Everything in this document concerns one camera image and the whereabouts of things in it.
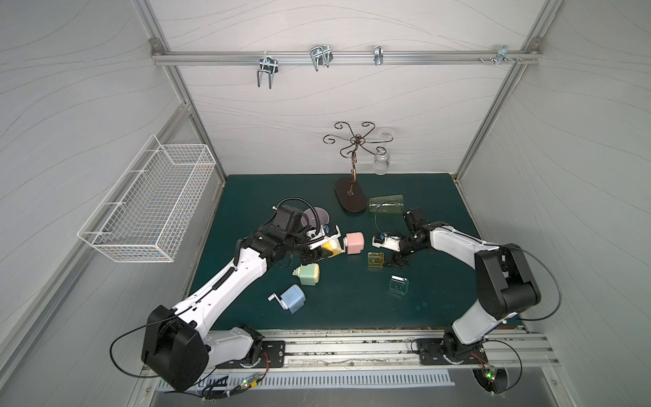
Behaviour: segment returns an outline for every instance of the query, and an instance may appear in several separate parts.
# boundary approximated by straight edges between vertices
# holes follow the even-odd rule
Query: gray floor
[[[517,369],[510,374],[517,378]],[[305,390],[253,390],[230,399],[215,401],[215,405],[228,407],[346,407],[346,406],[482,406],[482,407],[552,407],[556,406],[551,390],[540,368],[524,369],[522,379],[505,397],[495,396],[479,387],[470,370],[450,370],[455,386],[419,387],[415,389],[305,389]],[[155,407],[205,406],[206,401],[183,394],[155,394]]]

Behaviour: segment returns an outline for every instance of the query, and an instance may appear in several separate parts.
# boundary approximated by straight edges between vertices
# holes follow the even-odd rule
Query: decorative metal stand
[[[357,170],[355,168],[355,163],[357,163],[357,150],[359,147],[361,147],[374,156],[381,156],[387,152],[384,147],[378,146],[375,148],[376,152],[373,152],[364,147],[364,144],[388,143],[390,141],[393,141],[393,137],[391,140],[367,141],[366,136],[375,130],[375,124],[371,122],[362,123],[362,127],[373,126],[365,135],[355,134],[355,132],[353,132],[353,129],[350,127],[350,124],[347,122],[337,122],[335,123],[335,128],[341,130],[344,128],[344,124],[348,126],[352,137],[346,138],[335,134],[328,134],[324,136],[323,141],[325,144],[335,144],[336,140],[334,137],[336,137],[337,139],[346,140],[350,143],[350,145],[339,150],[339,154],[343,158],[350,158],[353,166],[353,169],[350,172],[353,174],[353,177],[351,178],[349,176],[344,176],[342,178],[339,178],[335,182],[335,192],[337,193],[337,197],[339,198],[341,206],[343,206],[345,210],[349,212],[361,212],[366,209],[368,200],[362,191],[362,187],[357,182]]]

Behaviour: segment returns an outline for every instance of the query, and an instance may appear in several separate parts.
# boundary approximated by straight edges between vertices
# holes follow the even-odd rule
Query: black mounting plate
[[[412,342],[412,346],[415,345],[418,350],[418,360],[421,365],[424,366],[438,366],[438,365],[450,365],[450,362],[443,357],[443,342],[442,338],[420,338],[415,339]],[[481,346],[477,345],[476,355],[482,358],[485,361],[488,361],[486,354],[480,351]],[[475,359],[472,355],[468,354],[467,358],[464,358],[462,363],[466,365],[478,365],[479,360]]]
[[[284,350],[284,341],[262,341],[262,352],[266,352],[269,355],[269,367],[283,367]],[[267,358],[262,354],[253,366],[244,367],[238,360],[231,360],[217,365],[217,369],[265,369],[266,367]]]

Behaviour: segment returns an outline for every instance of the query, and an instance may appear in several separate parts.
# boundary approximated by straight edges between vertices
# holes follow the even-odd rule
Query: white wall
[[[178,104],[129,0],[0,3],[0,344]]]
[[[173,143],[197,143],[186,121]],[[117,371],[109,345],[118,335],[145,323],[158,305],[179,301],[201,255],[201,240],[215,209],[213,174],[173,263],[114,263],[97,254],[45,329],[12,381],[0,406],[123,407],[136,379]],[[119,365],[139,374],[144,330],[114,347]]]
[[[461,185],[483,237],[555,272],[544,331],[580,406],[648,406],[651,3],[567,0]],[[557,295],[533,264],[549,312]]]
[[[519,49],[542,0],[179,2],[152,6],[173,51]],[[347,173],[345,120],[393,131],[392,173],[452,173],[495,97],[505,67],[280,66],[271,90],[253,66],[181,69],[228,174]],[[360,172],[372,157],[362,152]]]

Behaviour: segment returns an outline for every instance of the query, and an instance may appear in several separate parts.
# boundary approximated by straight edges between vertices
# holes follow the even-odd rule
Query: dark green table surface
[[[288,268],[278,264],[249,285],[219,317],[214,330],[229,330],[238,324],[255,329],[407,328],[445,326],[473,304],[475,272],[441,252],[421,251],[411,256],[404,269],[369,268],[367,253],[390,251],[370,245],[376,232],[374,214],[345,212],[334,191],[342,175],[232,175],[219,203],[199,268],[192,284],[197,290],[233,258],[237,239],[247,236],[271,215],[271,207],[282,198],[300,196],[313,206],[324,208],[339,225],[342,237],[362,232],[365,247],[359,255],[342,253],[320,264],[320,281],[314,287],[300,286],[292,276],[300,259]],[[367,197],[402,194],[406,208],[421,207],[430,221],[445,221],[460,231],[478,236],[467,210],[448,174],[358,175]],[[292,201],[296,208],[307,208]],[[401,215],[378,214],[382,231],[407,233]],[[389,293],[391,275],[409,279],[404,297]],[[292,315],[267,297],[280,296],[298,284],[305,293],[305,305]]]

